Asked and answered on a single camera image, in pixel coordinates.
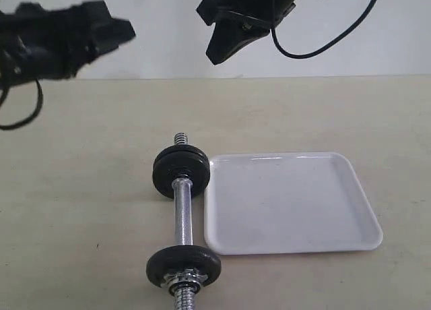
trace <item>white tray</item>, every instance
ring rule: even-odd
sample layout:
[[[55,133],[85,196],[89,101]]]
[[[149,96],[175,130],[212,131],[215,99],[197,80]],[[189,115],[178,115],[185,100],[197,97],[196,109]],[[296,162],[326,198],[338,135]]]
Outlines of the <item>white tray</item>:
[[[333,152],[210,161],[205,240],[224,255],[359,251],[383,232],[350,162]]]

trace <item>table surface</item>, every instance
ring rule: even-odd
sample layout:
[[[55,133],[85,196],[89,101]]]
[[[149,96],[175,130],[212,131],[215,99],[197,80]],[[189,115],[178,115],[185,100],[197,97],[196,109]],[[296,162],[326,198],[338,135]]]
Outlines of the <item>table surface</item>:
[[[385,234],[369,252],[223,257],[198,309],[431,309],[430,76],[43,86],[42,116],[1,134],[1,310],[171,309],[145,263],[174,240],[151,173],[177,131],[210,156],[342,153]],[[14,90],[0,122],[32,91]]]

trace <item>black cable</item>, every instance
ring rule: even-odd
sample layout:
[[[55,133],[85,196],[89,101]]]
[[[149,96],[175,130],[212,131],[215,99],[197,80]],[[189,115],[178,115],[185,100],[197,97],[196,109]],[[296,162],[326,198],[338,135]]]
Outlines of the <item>black cable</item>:
[[[291,59],[309,59],[311,57],[317,56],[328,49],[330,49],[332,46],[337,44],[340,40],[343,40],[346,36],[348,36],[351,32],[353,32],[368,16],[368,14],[371,12],[372,8],[376,4],[377,0],[371,0],[368,4],[368,7],[365,9],[365,11],[362,13],[362,15],[344,32],[342,32],[337,38],[333,39],[331,42],[327,43],[325,46],[321,47],[320,49],[311,52],[309,54],[291,54],[287,52],[286,50],[281,47],[280,43],[278,42],[277,34],[275,33],[275,0],[272,0],[272,22],[273,25],[271,27],[271,35],[274,42],[275,47],[280,51],[281,54],[283,54],[286,57],[289,57]]]
[[[6,101],[7,96],[9,94],[10,91],[10,85],[9,85],[9,71],[7,69],[7,64],[6,64],[6,54],[5,51],[0,51],[0,72],[1,72],[1,84],[2,84],[2,92],[0,95],[0,108],[3,105],[3,103]],[[10,125],[0,125],[0,130],[4,130],[4,131],[10,131],[10,130],[15,130],[15,129],[19,129],[22,128],[28,124],[30,124],[31,122],[33,122],[33,120],[35,120],[37,118],[37,116],[40,114],[42,107],[43,107],[43,91],[42,91],[42,86],[40,86],[40,83],[37,79],[34,80],[36,82],[36,87],[37,87],[37,100],[36,100],[36,106],[33,110],[33,112],[26,118],[17,121],[15,123],[12,123]]]

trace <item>dumbbell handle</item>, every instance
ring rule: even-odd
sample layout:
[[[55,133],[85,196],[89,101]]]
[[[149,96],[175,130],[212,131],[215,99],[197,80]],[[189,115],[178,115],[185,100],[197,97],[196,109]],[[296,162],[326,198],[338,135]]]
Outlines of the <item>dumbbell handle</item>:
[[[175,243],[177,245],[193,245],[192,185],[192,181],[187,178],[178,178],[172,182],[175,204]]]

